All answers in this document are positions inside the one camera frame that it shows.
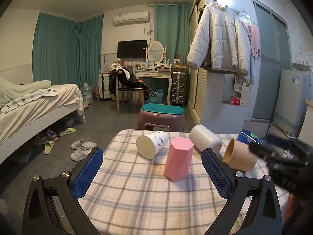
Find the wooden chair with clothes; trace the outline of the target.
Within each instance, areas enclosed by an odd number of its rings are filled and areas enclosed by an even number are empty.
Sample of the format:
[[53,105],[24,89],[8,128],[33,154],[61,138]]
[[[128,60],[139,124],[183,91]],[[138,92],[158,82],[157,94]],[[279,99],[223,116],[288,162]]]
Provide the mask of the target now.
[[148,99],[149,87],[141,82],[134,73],[131,73],[121,61],[115,60],[109,70],[109,91],[114,95],[117,103],[117,115],[120,115],[119,94],[121,93],[122,102],[124,102],[124,93],[138,92],[141,98],[141,105]]

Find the teal basket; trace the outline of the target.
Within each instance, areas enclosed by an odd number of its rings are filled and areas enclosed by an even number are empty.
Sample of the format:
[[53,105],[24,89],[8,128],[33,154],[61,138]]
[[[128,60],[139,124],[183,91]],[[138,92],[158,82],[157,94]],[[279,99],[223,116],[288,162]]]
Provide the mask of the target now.
[[155,104],[161,104],[163,98],[163,92],[162,90],[157,90],[156,92],[153,92],[152,89],[150,89],[148,99],[146,100],[146,103],[155,103]]

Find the white slipper near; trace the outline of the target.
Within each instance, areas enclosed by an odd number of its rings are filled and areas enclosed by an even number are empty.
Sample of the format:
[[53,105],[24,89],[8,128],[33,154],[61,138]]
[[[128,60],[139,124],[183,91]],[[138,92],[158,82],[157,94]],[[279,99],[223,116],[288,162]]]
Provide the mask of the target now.
[[72,161],[82,161],[83,159],[85,159],[88,154],[91,152],[92,150],[89,149],[84,149],[82,147],[78,148],[77,150],[75,150],[71,155],[71,160]]

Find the yellow-green slipper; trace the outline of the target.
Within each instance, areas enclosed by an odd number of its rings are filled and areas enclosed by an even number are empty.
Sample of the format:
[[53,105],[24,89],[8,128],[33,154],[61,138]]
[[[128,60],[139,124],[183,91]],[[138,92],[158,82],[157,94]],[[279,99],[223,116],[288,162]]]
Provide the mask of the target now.
[[45,155],[50,154],[51,151],[52,151],[52,149],[53,149],[53,147],[54,147],[54,145],[55,145],[55,142],[54,142],[54,141],[47,141],[47,142],[45,143],[44,154],[45,154]]

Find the white cup with green leaves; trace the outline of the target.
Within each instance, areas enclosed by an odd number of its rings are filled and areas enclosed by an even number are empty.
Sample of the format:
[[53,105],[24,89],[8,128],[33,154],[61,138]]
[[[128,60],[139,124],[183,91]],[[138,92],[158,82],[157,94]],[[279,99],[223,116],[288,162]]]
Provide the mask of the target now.
[[139,136],[136,140],[136,147],[141,156],[146,159],[152,159],[167,143],[167,134],[159,130],[151,134]]

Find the pink hanging garment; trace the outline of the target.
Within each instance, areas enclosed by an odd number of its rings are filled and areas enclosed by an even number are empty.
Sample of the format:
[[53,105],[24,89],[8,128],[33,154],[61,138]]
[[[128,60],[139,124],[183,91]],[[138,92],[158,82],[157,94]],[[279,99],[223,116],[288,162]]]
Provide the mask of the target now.
[[250,40],[251,54],[255,58],[258,58],[260,56],[260,47],[261,47],[259,28],[244,21],[241,21],[241,24]]

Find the black silver suitcase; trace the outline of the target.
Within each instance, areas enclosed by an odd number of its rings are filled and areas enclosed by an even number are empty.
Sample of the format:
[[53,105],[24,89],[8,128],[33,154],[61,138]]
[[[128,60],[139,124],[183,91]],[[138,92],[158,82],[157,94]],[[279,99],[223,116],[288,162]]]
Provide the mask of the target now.
[[187,72],[172,73],[171,104],[183,107],[187,105],[188,82]]

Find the bed with beige bedding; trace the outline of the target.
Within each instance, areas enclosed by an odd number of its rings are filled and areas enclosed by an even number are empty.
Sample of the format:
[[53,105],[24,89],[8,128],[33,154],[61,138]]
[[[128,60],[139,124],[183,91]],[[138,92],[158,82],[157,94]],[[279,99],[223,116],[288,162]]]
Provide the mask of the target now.
[[83,97],[76,84],[52,85],[43,80],[18,85],[1,78],[1,162],[74,111],[85,121]]

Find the white puffer jacket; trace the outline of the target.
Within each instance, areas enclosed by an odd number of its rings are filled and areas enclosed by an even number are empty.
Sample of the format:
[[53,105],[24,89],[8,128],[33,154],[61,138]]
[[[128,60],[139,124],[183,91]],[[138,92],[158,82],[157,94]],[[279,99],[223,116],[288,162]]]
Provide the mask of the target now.
[[250,72],[250,41],[236,14],[216,2],[204,7],[187,64],[194,69],[210,66],[215,71]]

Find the white slipper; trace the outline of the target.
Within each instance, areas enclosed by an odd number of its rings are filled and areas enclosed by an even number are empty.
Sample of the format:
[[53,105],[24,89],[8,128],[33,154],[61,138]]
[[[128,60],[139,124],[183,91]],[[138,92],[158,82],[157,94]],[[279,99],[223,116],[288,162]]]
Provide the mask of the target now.
[[77,150],[79,148],[83,148],[85,150],[91,150],[93,148],[97,147],[97,143],[95,142],[88,142],[84,139],[79,139],[78,141],[75,141],[71,144],[71,149]]
[[72,161],[82,161],[83,159],[85,159],[88,154],[91,152],[92,150],[89,149],[84,149],[82,147],[78,148],[77,150],[75,150],[71,155],[71,160]]

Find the blue water jug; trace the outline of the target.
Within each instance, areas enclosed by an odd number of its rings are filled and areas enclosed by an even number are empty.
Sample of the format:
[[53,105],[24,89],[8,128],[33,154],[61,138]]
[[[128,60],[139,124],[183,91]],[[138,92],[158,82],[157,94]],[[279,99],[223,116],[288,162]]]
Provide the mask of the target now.
[[253,134],[247,129],[243,129],[240,134],[237,137],[237,140],[246,144],[250,145],[250,143],[256,143],[256,144],[265,144],[265,141],[258,137],[257,135]]

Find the clear water jug on floor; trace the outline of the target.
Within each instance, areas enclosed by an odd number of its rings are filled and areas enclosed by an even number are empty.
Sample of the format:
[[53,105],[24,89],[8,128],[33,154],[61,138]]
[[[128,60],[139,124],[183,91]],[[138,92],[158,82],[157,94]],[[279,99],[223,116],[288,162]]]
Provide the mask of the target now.
[[81,93],[82,93],[84,101],[88,103],[91,103],[93,101],[92,87],[88,85],[87,83],[82,84]]

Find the pink hexagonal cup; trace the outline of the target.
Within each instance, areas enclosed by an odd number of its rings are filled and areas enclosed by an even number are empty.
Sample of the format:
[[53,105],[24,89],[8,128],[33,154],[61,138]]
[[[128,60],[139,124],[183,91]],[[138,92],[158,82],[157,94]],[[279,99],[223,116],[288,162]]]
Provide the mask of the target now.
[[164,176],[173,182],[188,177],[194,144],[188,138],[176,137],[170,142]]

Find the brown paper cup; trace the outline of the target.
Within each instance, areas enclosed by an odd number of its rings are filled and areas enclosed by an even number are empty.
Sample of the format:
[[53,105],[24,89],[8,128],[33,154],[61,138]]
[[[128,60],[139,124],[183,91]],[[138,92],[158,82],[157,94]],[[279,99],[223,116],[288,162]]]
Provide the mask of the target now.
[[245,143],[231,139],[223,156],[223,162],[234,170],[250,172],[255,167],[257,156],[250,152]]

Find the black wall television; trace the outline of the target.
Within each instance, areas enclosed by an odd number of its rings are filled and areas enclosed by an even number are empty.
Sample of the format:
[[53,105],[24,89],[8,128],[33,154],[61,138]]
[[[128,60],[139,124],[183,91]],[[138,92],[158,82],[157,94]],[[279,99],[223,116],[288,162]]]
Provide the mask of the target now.
[[117,57],[122,58],[145,58],[147,40],[129,40],[117,42]]

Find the teal curtain behind vanity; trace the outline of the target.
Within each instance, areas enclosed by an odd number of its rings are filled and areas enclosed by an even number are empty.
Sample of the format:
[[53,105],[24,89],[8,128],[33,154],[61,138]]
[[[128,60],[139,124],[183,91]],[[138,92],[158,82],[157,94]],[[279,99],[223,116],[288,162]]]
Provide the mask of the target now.
[[181,63],[186,63],[191,45],[191,4],[156,3],[154,12],[154,40],[167,48],[167,59],[171,63],[175,55],[180,56]]

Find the white slipper far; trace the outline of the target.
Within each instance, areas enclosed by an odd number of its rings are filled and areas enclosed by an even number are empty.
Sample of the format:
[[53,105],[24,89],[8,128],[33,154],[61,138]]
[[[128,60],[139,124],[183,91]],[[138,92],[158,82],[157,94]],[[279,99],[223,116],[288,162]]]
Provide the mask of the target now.
[[78,141],[75,141],[71,144],[71,149],[77,150],[79,148],[83,148],[85,150],[91,150],[93,148],[97,147],[97,143],[95,142],[88,142],[84,139],[79,139]]

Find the white washing machine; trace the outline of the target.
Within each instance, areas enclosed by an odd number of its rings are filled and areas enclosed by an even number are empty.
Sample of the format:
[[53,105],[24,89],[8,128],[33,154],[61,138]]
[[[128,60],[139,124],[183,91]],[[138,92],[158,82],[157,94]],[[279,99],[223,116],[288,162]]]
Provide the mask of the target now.
[[300,134],[311,98],[311,78],[293,70],[281,70],[273,123],[289,136]]

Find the white suitcase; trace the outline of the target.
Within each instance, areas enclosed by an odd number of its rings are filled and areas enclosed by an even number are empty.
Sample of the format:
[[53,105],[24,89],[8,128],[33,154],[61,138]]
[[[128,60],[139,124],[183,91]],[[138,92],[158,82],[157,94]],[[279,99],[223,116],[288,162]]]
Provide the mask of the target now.
[[109,73],[101,73],[98,75],[98,88],[100,100],[109,101],[112,99],[110,94]]

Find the white vanity table with mirror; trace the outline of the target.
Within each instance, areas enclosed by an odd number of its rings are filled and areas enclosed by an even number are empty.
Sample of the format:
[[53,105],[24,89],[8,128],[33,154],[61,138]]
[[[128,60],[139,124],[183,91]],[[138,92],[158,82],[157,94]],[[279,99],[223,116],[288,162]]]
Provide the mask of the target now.
[[166,65],[167,49],[161,42],[153,41],[146,48],[146,60],[143,67],[135,72],[139,78],[156,78],[168,80],[167,104],[170,105],[170,94],[172,87],[172,70]]

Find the green window curtain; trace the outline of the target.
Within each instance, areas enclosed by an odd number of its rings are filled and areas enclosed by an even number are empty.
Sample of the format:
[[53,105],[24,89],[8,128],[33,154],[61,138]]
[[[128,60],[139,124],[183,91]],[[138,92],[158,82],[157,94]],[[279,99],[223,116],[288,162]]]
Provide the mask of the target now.
[[33,80],[96,87],[101,67],[103,18],[100,15],[74,22],[40,13],[32,48]]

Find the plain white cup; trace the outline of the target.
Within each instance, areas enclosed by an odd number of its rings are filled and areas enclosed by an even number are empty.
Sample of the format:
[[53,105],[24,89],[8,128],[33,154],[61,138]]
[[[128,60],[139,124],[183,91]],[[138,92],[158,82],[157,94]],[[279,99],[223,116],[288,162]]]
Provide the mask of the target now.
[[222,148],[222,140],[202,124],[196,125],[191,130],[189,139],[201,152],[211,148],[215,154],[218,154]]

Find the purple stool with teal cushion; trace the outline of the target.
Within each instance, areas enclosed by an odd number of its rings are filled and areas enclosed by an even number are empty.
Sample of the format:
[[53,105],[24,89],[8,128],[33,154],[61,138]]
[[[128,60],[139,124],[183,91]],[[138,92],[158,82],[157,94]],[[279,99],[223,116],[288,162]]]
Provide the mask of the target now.
[[172,132],[182,132],[185,126],[185,110],[180,106],[147,103],[142,106],[137,119],[137,129],[153,130],[164,128]]

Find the white wardrobe cabinet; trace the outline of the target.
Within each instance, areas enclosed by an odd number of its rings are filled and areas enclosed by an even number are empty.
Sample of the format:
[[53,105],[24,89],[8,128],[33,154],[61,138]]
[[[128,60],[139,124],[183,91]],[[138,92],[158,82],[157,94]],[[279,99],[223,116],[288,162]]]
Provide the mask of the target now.
[[[216,2],[222,6],[227,6],[228,9],[235,12],[235,9],[240,8],[240,6],[242,6],[246,1],[248,0],[194,0],[194,4],[202,4],[204,10],[204,7],[206,7],[209,3]],[[198,16],[196,29],[202,14]],[[235,72],[212,70],[210,66],[202,66],[196,70],[204,70],[207,73],[206,89],[204,93],[204,107],[200,123],[215,133],[238,133],[244,124],[247,107],[232,105],[231,103],[224,101],[223,91],[227,75],[233,74],[235,76],[241,76],[249,79],[250,72],[248,75],[244,76]]]

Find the white air conditioner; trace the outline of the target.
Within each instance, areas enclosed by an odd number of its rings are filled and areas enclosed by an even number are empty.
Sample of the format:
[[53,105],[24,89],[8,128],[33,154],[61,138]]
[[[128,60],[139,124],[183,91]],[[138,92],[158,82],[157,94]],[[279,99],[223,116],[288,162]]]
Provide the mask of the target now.
[[127,25],[127,24],[149,23],[149,21],[150,21],[149,11],[119,14],[113,17],[113,23],[115,26]]

